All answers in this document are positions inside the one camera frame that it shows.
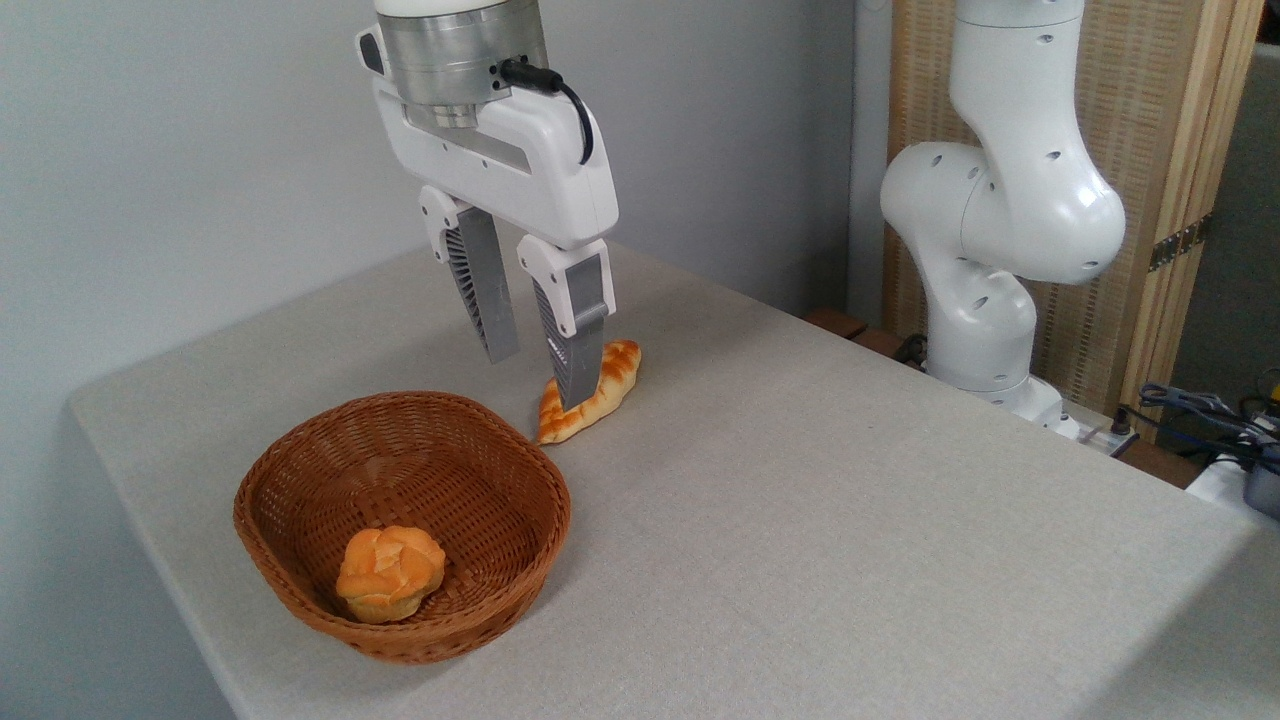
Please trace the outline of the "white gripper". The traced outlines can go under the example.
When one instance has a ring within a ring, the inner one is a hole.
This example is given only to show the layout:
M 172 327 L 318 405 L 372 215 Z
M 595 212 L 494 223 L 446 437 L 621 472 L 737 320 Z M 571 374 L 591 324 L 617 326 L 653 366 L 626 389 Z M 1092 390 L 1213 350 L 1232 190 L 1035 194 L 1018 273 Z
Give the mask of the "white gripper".
M 396 158 L 425 183 L 419 206 L 431 252 L 494 364 L 518 352 L 518 334 L 493 217 L 530 233 L 518 260 L 534 283 L 562 409 L 576 409 L 596 392 L 605 319 L 617 309 L 598 240 L 620 219 L 603 140 L 582 164 L 580 118 L 559 95 L 513 88 L 480 106 L 476 127 L 447 129 L 402 102 L 389 81 L 372 90 Z

